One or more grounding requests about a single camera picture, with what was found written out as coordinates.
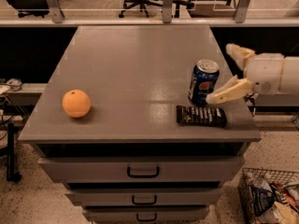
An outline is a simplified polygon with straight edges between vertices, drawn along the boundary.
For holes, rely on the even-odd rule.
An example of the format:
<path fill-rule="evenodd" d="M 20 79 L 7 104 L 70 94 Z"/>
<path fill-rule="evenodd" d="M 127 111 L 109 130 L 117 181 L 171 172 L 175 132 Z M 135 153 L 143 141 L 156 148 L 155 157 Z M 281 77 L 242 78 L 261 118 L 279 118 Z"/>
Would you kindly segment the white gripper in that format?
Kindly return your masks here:
<path fill-rule="evenodd" d="M 279 78 L 284 56 L 280 53 L 261 53 L 255 55 L 253 49 L 229 43 L 226 53 L 235 61 L 244 77 L 231 77 L 223 86 L 206 97 L 210 105 L 223 104 L 245 97 L 252 91 L 258 94 L 274 95 L 278 92 Z"/>

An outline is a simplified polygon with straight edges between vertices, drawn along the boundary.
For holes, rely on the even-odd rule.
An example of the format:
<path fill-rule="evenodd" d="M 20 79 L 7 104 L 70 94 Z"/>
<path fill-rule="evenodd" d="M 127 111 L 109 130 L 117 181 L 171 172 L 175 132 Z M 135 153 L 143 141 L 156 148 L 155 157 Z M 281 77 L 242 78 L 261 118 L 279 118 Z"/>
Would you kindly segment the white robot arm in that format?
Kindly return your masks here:
<path fill-rule="evenodd" d="M 229 43 L 226 53 L 243 72 L 231 77 L 223 86 L 206 97 L 208 104 L 222 104 L 250 93 L 262 95 L 299 93 L 299 58 L 281 53 L 257 54 L 253 49 Z"/>

